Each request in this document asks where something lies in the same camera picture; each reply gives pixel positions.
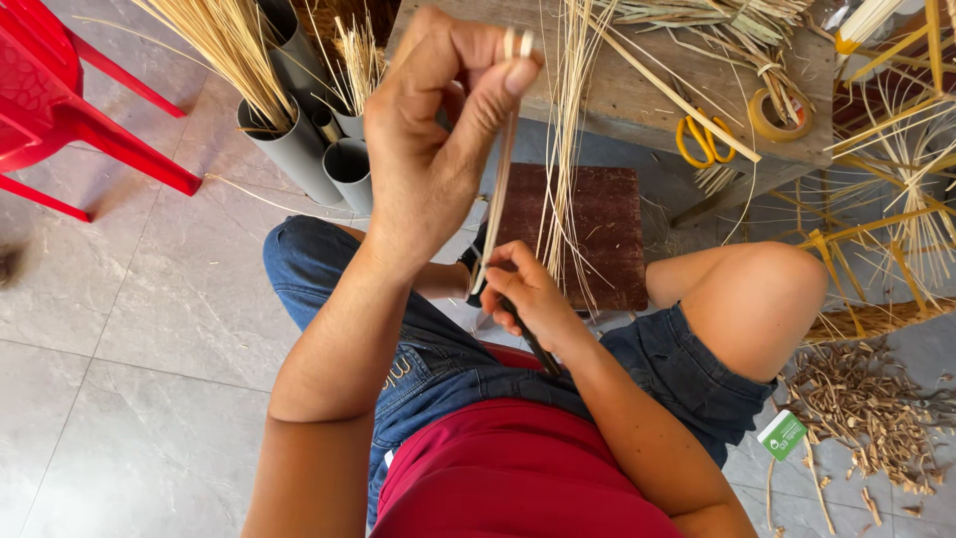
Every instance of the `right hand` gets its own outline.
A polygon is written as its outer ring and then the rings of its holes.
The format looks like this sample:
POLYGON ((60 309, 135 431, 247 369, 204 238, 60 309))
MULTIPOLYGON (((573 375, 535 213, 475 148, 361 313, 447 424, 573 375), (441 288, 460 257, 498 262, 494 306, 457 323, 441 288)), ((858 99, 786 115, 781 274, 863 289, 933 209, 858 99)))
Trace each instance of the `right hand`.
POLYGON ((488 285, 481 295, 482 309, 494 321, 514 336, 521 336, 521 328, 514 317, 498 302, 504 295, 518 309, 518 315, 538 342, 546 350, 557 353, 562 360, 573 354, 582 343, 594 342, 594 336, 564 299, 554 279, 534 257, 522 241, 512 241, 494 249, 489 264, 510 261, 518 268, 512 273, 499 267, 489 267, 485 273, 488 285))

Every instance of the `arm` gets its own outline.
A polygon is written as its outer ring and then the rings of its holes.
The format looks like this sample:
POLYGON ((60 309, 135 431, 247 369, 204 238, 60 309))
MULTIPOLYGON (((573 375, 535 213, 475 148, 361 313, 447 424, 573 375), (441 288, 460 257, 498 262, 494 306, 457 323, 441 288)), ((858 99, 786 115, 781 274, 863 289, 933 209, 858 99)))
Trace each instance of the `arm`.
POLYGON ((409 290, 465 220, 495 133, 540 69, 495 64, 504 34, 422 9, 365 103, 369 232, 275 380, 244 537, 364 535, 375 404, 409 290), (451 133, 440 105, 460 120, 451 133))
POLYGON ((571 371, 615 460, 645 499, 688 538, 756 536, 720 469, 681 422, 642 391, 599 344, 561 296, 531 250, 514 241, 492 263, 510 260, 516 273, 489 269, 482 306, 512 334, 513 317, 497 306, 506 295, 541 345, 571 371))

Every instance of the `hand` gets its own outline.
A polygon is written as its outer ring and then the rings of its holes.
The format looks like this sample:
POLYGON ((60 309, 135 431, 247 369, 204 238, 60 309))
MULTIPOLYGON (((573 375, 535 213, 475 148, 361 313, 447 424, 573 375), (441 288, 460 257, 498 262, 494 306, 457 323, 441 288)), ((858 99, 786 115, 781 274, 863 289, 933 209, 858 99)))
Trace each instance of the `hand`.
POLYGON ((514 303, 518 315, 541 346, 557 353, 561 360, 567 362, 581 344, 595 341, 528 245, 512 241, 494 249, 490 263, 504 261, 510 261, 518 271, 510 273, 499 267, 489 267, 485 273, 488 285, 481 295, 482 309, 491 314, 496 323, 514 336, 521 336, 521 328, 515 324, 514 317, 498 303, 500 296, 504 295, 514 303))
POLYGON ((464 222, 495 134, 540 71, 540 55, 496 63, 504 37, 502 28, 421 8, 365 103, 375 195, 366 242, 405 277, 464 222), (450 133, 435 122, 442 105, 450 133))

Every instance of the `black handle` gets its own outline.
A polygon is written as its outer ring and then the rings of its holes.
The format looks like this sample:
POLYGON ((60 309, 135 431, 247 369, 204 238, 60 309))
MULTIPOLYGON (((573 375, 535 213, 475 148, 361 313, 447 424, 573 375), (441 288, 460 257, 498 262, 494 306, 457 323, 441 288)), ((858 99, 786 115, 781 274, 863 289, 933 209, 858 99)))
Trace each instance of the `black handle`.
POLYGON ((534 351, 534 356, 537 357, 541 365, 544 366, 544 370, 551 375, 561 375, 561 367, 557 364, 557 361, 555 361, 554 355, 551 355, 549 351, 543 348, 537 341, 534 333, 528 330, 528 326, 522 321, 521 316, 518 316, 518 309, 514 307, 514 303, 504 295, 501 296, 499 303, 501 303, 501 307, 504 308, 506 312, 514 317, 514 322, 521 327, 521 334, 524 335, 525 341, 528 342, 528 345, 531 346, 532 351, 534 351))

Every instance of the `masking tape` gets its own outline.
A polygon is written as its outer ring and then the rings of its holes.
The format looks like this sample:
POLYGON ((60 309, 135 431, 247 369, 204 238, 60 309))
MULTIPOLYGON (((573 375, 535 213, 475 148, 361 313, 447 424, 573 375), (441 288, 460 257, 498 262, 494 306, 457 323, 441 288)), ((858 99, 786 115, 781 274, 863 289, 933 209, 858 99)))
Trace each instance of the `masking tape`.
POLYGON ((796 112, 799 124, 793 129, 781 129, 771 123, 764 114, 763 102, 769 98, 770 91, 767 88, 760 88, 757 93, 753 94, 753 98, 747 104, 750 117, 753 119, 753 129, 760 136, 772 142, 790 142, 810 132, 810 128, 814 125, 814 116, 810 112, 810 106, 804 100, 791 97, 793 111, 796 112))
POLYGON ((859 43, 856 41, 844 39, 843 36, 839 34, 839 30, 836 31, 834 39, 836 40, 836 43, 834 43, 834 48, 836 48, 836 51, 842 55, 849 56, 859 46, 859 43))

